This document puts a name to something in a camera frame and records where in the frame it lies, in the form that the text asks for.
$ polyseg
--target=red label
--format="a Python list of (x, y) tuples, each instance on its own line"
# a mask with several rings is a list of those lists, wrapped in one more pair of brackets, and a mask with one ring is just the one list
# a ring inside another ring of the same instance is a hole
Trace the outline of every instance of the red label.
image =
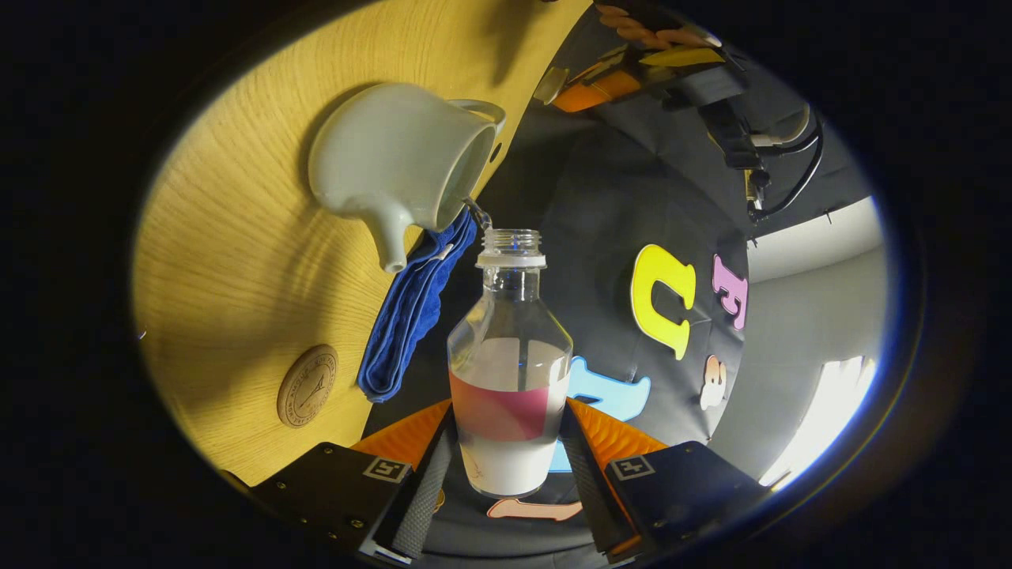
[(549, 389), (495, 391), (449, 375), (456, 424), (492, 440), (530, 440), (544, 434)]

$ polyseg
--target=pink foam piece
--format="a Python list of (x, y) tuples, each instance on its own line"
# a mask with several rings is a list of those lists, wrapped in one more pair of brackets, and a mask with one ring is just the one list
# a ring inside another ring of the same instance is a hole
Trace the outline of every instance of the pink foam piece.
[(735, 329), (744, 329), (749, 281), (731, 272), (720, 255), (713, 255), (713, 292), (721, 294), (722, 291), (727, 295), (721, 299), (721, 306), (730, 314), (736, 315)]

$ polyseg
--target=bottle neck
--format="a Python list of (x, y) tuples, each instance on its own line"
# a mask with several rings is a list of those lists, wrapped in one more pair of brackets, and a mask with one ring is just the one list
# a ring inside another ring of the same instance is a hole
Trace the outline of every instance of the bottle neck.
[(486, 267), (485, 294), (502, 301), (536, 301), (540, 272), (539, 268)]

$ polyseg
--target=window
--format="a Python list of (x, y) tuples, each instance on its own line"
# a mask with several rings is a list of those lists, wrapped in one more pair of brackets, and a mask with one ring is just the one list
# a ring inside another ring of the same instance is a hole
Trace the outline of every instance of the window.
[(863, 356), (823, 364), (816, 394), (797, 432), (760, 479), (778, 491), (794, 481), (826, 452), (860, 407), (875, 375), (875, 362)]

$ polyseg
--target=wood grain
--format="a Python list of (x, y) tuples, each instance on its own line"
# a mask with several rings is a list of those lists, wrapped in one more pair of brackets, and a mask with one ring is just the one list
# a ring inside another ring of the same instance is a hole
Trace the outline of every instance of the wood grain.
[[(343, 98), (383, 81), (508, 113), (495, 163), (545, 67), (589, 0), (388, 0), (330, 22), (242, 77), (180, 138), (138, 230), (134, 303), (151, 375), (207, 460), (250, 485), (321, 440), (356, 442), (369, 403), (355, 387), (392, 275), (358, 221), (322, 211), (308, 144)], [(409, 230), (406, 241), (419, 235)], [(300, 429), (275, 402), (285, 372), (327, 343), (340, 367)], [(445, 381), (434, 378), (433, 381)]]

